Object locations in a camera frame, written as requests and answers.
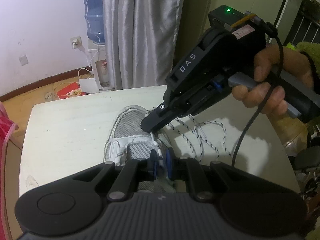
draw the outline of brown baseboard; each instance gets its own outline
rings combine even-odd
[[[88,70],[92,70],[91,67],[84,67]],[[0,96],[0,102],[4,102],[10,98],[13,98],[13,97],[16,97],[18,95],[21,95],[25,92],[28,92],[30,90],[33,90],[33,89],[36,89],[36,88],[39,88],[39,87],[43,87],[43,86],[46,86],[46,85],[49,85],[51,83],[54,83],[54,82],[58,82],[58,81],[61,81],[61,80],[64,80],[64,79],[67,79],[67,78],[72,78],[72,77],[76,77],[78,76],[78,71],[79,71],[79,68],[78,69],[74,69],[74,70],[70,70],[68,72],[64,72],[64,73],[61,73],[61,74],[58,74],[58,75],[55,75],[55,76],[52,76],[52,77],[47,77],[47,78],[44,78],[44,79],[41,79],[39,81],[36,81],[34,83],[31,83],[31,84],[28,84],[26,86],[23,86],[23,87],[20,87],[16,90],[13,90],[3,96]],[[84,69],[81,69],[79,74],[80,75],[83,75],[83,74],[86,74],[87,71],[85,71]]]

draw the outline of electrical socket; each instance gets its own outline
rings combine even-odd
[[[79,48],[82,45],[80,36],[70,38],[70,42],[73,49]]]

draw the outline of white table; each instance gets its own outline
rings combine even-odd
[[[119,110],[128,105],[146,109],[158,106],[166,86],[137,88],[68,98],[35,105],[24,139],[19,195],[33,187],[61,179],[101,163],[109,129]],[[235,143],[247,121],[254,113],[230,95],[196,117],[198,122],[217,119],[227,130],[227,148],[233,152]],[[206,125],[208,139],[219,146],[223,132],[217,125]],[[170,128],[167,133],[177,156],[191,156],[185,140]],[[186,135],[195,145],[196,137]],[[217,154],[204,147],[202,164],[217,160]],[[218,160],[231,164],[231,157],[220,154]],[[236,167],[299,192],[290,162],[268,118],[260,114],[240,147]]]

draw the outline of curtain fold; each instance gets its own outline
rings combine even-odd
[[[164,85],[183,0],[104,0],[107,66],[115,89]]]

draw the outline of blue water jug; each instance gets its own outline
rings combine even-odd
[[[84,7],[88,38],[94,43],[98,43],[100,38],[100,44],[104,44],[102,0],[84,0]]]

